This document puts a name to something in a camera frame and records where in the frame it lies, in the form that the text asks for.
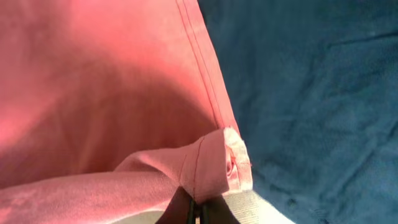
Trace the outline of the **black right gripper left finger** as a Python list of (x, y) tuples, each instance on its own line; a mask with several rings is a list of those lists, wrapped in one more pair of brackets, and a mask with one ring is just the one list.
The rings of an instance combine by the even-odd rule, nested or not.
[(195, 224), (195, 201), (179, 187), (155, 224)]

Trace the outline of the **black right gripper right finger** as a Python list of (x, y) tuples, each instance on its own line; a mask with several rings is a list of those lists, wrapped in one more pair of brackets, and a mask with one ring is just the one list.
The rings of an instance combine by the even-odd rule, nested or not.
[(240, 224), (240, 222), (221, 195), (200, 205), (200, 224)]

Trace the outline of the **orange red t-shirt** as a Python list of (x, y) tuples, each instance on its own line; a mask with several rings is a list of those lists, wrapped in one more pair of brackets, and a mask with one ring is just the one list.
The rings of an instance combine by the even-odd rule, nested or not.
[(112, 223), (252, 189), (197, 1), (1, 1), (1, 222)]

